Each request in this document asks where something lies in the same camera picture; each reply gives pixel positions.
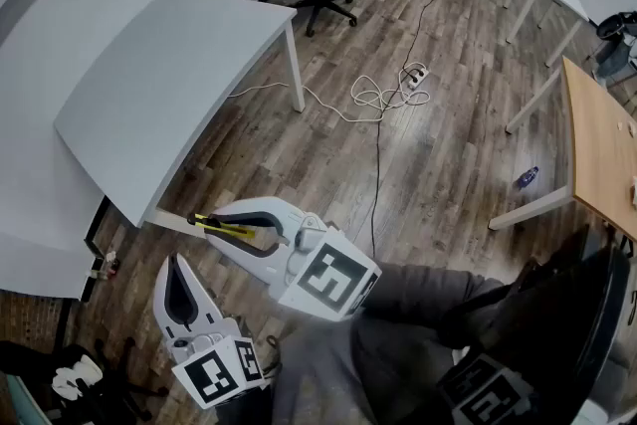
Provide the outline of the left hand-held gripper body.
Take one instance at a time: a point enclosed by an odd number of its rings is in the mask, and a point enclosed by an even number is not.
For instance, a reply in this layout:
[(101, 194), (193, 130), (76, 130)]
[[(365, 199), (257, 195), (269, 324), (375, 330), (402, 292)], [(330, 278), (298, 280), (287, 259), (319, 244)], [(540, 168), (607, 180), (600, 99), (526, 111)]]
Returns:
[(172, 372), (203, 409), (219, 406), (255, 388), (265, 387), (264, 371), (253, 341), (242, 335), (235, 319), (185, 327), (162, 323)]

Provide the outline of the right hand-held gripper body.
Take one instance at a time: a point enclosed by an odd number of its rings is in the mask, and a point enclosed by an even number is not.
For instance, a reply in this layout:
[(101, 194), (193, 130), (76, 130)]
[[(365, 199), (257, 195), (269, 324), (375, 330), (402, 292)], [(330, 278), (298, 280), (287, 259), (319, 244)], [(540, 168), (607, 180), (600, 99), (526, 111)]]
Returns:
[(381, 275), (376, 263), (315, 214), (264, 217), (288, 241), (265, 263), (270, 297), (315, 318), (349, 318)]

